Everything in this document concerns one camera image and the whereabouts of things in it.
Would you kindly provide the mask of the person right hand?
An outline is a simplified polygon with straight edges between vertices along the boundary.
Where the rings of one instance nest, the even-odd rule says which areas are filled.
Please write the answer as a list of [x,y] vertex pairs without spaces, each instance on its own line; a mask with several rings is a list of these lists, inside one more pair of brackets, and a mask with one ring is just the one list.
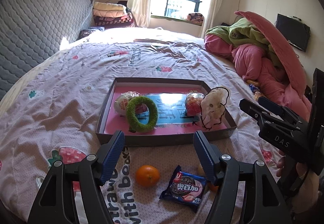
[[312,214],[321,205],[320,177],[286,155],[277,163],[278,187],[291,215]]

